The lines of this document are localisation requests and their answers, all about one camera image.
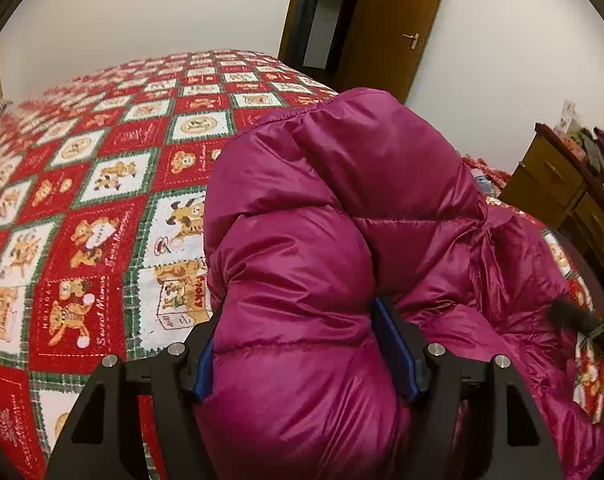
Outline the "magenta puffer jacket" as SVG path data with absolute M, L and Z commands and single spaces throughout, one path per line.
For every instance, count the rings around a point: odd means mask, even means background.
M 549 323 L 570 262 L 488 200 L 439 131 L 382 91 L 281 110 L 236 136 L 207 187 L 207 285 L 223 314 L 198 423 L 221 479 L 392 479 L 411 413 L 370 322 L 393 300 L 456 356 L 508 356 L 585 479 L 604 433 L 573 399 L 575 339 Z

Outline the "clutter on dresser top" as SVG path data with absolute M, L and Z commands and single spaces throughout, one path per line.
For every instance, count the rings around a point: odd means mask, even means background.
M 583 127 L 573 102 L 564 101 L 552 131 L 580 162 L 585 162 L 595 174 L 604 176 L 604 130 Z

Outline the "brown wooden dresser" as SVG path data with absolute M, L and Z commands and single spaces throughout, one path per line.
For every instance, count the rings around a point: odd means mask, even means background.
M 604 181 L 548 126 L 534 131 L 500 199 L 570 240 L 604 290 Z

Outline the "brown wooden door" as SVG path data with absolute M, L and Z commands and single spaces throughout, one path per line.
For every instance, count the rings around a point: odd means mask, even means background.
M 385 90 L 405 102 L 442 0 L 358 0 L 333 88 Z M 419 34 L 416 50 L 404 34 Z

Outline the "clothes pile on floor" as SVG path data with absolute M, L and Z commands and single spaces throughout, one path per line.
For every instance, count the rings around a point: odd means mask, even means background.
M 491 167 L 482 158 L 465 155 L 462 161 L 470 169 L 473 179 L 485 195 L 497 198 L 511 178 L 509 172 Z

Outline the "red patchwork cartoon bedspread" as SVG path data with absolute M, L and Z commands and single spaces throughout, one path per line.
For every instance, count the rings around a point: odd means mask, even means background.
M 216 160 L 264 117 L 340 94 L 269 56 L 213 50 L 99 70 L 0 116 L 0 478 L 48 479 L 104 356 L 155 356 L 221 310 L 204 245 Z M 564 240 L 481 193 L 556 237 L 570 294 L 554 301 L 592 310 Z M 575 339 L 573 399 L 604 433 L 604 355 L 548 309 Z M 148 479 L 169 479 L 150 399 L 140 415 Z

